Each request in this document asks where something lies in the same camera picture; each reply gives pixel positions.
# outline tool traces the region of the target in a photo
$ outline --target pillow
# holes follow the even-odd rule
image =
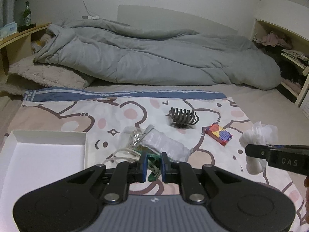
[[[33,62],[33,58],[33,55],[23,58],[9,67],[6,91],[12,93],[8,87],[14,88],[14,94],[43,87],[84,89],[95,79],[65,66]]]

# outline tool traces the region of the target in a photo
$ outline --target gray ribbed panel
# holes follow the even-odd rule
[[[227,231],[214,222],[204,207],[187,204],[179,195],[130,195],[125,203],[104,208],[83,232]]]

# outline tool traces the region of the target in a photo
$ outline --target hand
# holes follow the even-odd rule
[[[304,186],[307,187],[306,190],[306,222],[309,223],[309,176],[304,180]]]

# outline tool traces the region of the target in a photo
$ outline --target blue stripe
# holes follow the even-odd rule
[[[41,90],[29,90],[24,94],[25,101],[78,101],[106,97],[148,97],[148,98],[180,98],[180,99],[223,99],[226,96],[221,92],[203,90],[155,90],[155,91],[122,91],[97,93],[70,88],[44,88]]]

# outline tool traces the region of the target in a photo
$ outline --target open white box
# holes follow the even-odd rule
[[[10,133],[0,153],[1,232],[19,231],[12,210],[22,195],[84,169],[86,140],[83,132]]]

